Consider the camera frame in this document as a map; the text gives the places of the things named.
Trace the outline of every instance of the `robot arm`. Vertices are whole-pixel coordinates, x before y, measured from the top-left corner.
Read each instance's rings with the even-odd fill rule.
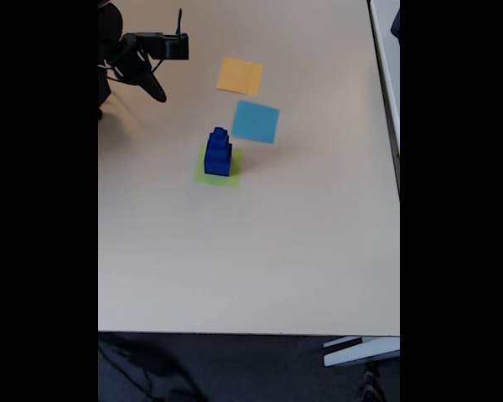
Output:
[[[183,15],[179,10],[179,20],[175,35],[163,33],[122,33],[122,16],[109,2],[100,2],[98,13],[98,63],[99,63],[99,106],[110,95],[105,62],[108,63],[117,80],[129,85],[139,85],[152,98],[166,101],[166,94],[153,72],[165,59],[188,60],[188,34],[181,33]],[[159,60],[152,70],[149,57]]]

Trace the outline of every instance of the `blue block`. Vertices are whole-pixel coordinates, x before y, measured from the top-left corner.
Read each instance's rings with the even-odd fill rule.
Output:
[[[207,148],[226,149],[228,143],[229,136],[226,135],[225,137],[217,137],[214,133],[211,133],[209,141],[207,142]]]
[[[227,130],[216,127],[209,135],[203,169],[206,174],[229,176],[233,145],[229,143]]]
[[[204,170],[206,174],[217,174],[219,176],[229,176],[231,169],[231,160],[222,162],[213,162],[205,159]]]
[[[205,151],[205,159],[208,159],[212,162],[229,161],[231,160],[232,149],[232,144],[228,144],[228,147],[225,149],[212,148],[207,146],[207,150]]]
[[[222,127],[216,127],[212,134],[219,138],[227,137],[227,130],[224,130]]]

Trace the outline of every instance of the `white table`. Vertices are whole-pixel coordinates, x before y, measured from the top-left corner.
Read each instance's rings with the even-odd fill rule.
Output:
[[[168,102],[111,82],[99,122],[99,330],[399,335],[399,197],[364,0],[116,0],[124,32],[173,33]],[[216,90],[224,57],[258,96]],[[195,183],[239,99],[280,109],[239,188]]]

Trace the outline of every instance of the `dark carpet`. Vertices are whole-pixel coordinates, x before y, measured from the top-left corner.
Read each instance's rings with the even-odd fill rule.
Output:
[[[140,334],[124,338],[175,356],[209,402],[358,402],[363,364],[325,368],[323,342],[332,337],[256,335]],[[111,360],[147,388],[143,371],[112,348],[101,346]],[[400,358],[376,363],[387,402],[399,402]],[[179,376],[153,379],[153,395],[188,391]],[[99,353],[99,400],[146,402],[141,391]]]

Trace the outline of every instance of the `orange sticky note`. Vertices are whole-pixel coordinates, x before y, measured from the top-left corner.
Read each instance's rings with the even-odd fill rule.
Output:
[[[261,84],[262,64],[225,58],[218,78],[219,90],[257,95]]]

